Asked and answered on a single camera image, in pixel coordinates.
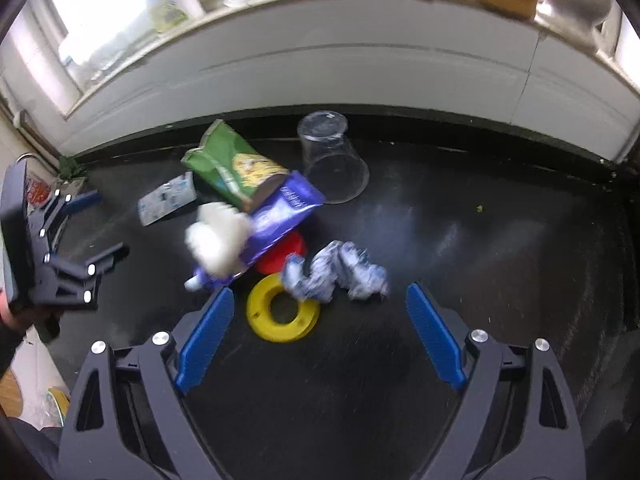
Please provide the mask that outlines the person's left hand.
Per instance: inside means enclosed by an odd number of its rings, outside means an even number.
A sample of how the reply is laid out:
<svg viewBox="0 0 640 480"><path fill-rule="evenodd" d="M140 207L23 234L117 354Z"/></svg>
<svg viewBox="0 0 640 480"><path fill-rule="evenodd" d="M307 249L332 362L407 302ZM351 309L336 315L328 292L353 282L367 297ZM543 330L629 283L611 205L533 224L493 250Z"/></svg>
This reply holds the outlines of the person's left hand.
<svg viewBox="0 0 640 480"><path fill-rule="evenodd" d="M24 335L29 330L29 327L35 323L38 311L36 309L26 309L13 313L9 307L8 300L6 300L6 293L1 292L0 314L4 326L15 333Z"/></svg>

